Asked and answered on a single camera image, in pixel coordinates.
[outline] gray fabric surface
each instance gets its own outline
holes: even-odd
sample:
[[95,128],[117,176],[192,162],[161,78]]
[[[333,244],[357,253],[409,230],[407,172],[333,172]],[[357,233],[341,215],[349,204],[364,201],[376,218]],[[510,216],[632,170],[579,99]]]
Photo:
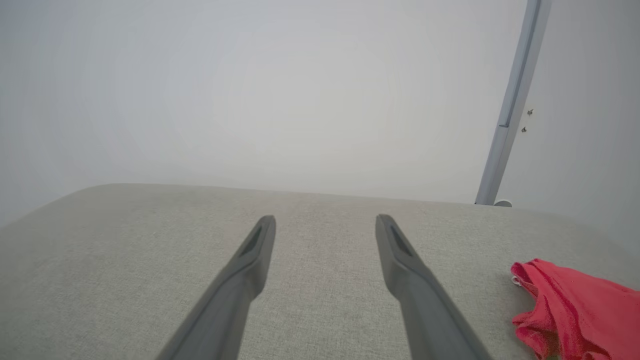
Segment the gray fabric surface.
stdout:
[[637,265],[587,227],[511,208],[114,184],[0,229],[0,357],[150,359],[262,215],[266,287],[240,359],[409,359],[374,217],[392,215],[495,359],[533,359],[511,318],[533,301],[514,261],[542,258],[640,288]]

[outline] gray vertical post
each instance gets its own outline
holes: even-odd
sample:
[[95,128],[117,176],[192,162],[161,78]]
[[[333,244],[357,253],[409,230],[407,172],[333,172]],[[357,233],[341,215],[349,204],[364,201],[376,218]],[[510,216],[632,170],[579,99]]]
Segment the gray vertical post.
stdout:
[[547,27],[552,0],[528,0],[522,23],[522,31],[511,67],[511,75],[504,94],[498,124],[495,127],[489,157],[484,166],[476,204],[493,205],[507,166],[509,153],[518,131],[520,116],[524,111],[533,70]]

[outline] crumpled red cloth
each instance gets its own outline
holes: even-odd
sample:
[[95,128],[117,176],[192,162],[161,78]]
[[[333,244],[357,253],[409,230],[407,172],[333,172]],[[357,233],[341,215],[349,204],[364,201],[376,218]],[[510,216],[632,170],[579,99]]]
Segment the crumpled red cloth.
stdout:
[[513,324],[538,359],[640,359],[640,291],[540,259],[511,273],[536,300]]

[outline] white wall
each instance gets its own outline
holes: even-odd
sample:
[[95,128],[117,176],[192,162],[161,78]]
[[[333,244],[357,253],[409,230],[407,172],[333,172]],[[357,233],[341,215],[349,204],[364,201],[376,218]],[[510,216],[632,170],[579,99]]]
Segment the white wall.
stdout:
[[473,202],[525,0],[4,0],[0,225],[104,183]]
[[640,1],[555,1],[497,199],[640,256]]

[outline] red fabric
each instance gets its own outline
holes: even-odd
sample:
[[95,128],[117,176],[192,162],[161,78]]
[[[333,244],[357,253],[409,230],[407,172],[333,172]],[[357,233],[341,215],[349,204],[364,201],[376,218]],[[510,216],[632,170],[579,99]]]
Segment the red fabric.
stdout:
[[640,359],[640,291],[540,259],[511,273],[536,300],[513,324],[538,359]]

